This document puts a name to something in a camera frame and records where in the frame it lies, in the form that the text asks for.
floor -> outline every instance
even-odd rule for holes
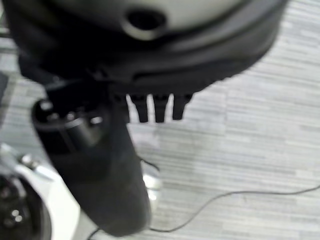
[[[175,227],[209,198],[228,191],[294,192],[320,184],[319,12],[318,0],[293,0],[268,55],[197,94],[183,121],[137,124],[131,106],[136,148],[164,178],[153,227]],[[43,91],[20,77],[12,42],[1,39],[0,48],[7,49],[0,70],[10,75],[0,108],[0,141],[46,158],[29,120],[29,108]],[[81,221],[74,240],[94,229]],[[111,237],[100,232],[92,239]],[[125,239],[319,240],[320,191],[230,196],[175,233],[146,231]]]

